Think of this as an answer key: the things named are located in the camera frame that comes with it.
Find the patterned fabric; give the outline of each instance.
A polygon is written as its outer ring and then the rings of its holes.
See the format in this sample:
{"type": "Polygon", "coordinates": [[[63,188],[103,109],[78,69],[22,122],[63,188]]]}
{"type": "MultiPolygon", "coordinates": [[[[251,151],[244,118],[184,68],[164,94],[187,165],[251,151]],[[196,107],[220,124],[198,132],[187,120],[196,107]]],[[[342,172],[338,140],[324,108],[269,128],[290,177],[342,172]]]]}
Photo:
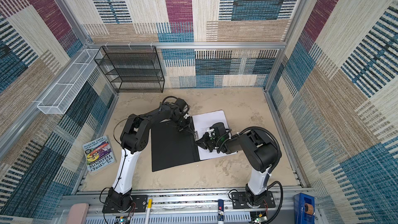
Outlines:
{"type": "Polygon", "coordinates": [[[279,42],[285,39],[297,3],[297,0],[66,1],[94,42],[279,42]]]}
{"type": "Polygon", "coordinates": [[[81,47],[54,0],[0,0],[0,136],[81,47]]]}
{"type": "Polygon", "coordinates": [[[262,87],[278,50],[157,49],[165,87],[262,87]]]}
{"type": "Polygon", "coordinates": [[[82,144],[97,136],[113,98],[96,69],[65,115],[39,114],[0,163],[2,223],[52,218],[85,166],[82,144]]]}
{"type": "Polygon", "coordinates": [[[330,223],[398,222],[398,0],[309,0],[269,93],[330,223]]]}

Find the black wire rack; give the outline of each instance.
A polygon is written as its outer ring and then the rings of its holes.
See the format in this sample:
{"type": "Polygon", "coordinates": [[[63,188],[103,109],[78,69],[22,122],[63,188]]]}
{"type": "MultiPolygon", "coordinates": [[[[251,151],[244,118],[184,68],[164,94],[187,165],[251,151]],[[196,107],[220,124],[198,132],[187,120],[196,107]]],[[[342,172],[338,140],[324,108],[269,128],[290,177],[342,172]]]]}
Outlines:
{"type": "Polygon", "coordinates": [[[156,47],[102,46],[98,52],[102,59],[95,62],[116,92],[163,92],[164,76],[156,47]]]}

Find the white mesh basket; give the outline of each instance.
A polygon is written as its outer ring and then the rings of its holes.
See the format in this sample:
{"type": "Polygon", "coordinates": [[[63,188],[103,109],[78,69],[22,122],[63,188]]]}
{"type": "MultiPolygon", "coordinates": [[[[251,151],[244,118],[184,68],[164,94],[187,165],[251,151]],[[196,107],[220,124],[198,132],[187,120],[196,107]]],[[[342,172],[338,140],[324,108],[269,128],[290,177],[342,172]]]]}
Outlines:
{"type": "Polygon", "coordinates": [[[96,67],[94,57],[102,58],[101,52],[95,49],[84,50],[48,91],[37,105],[44,114],[65,114],[73,100],[96,67]]]}

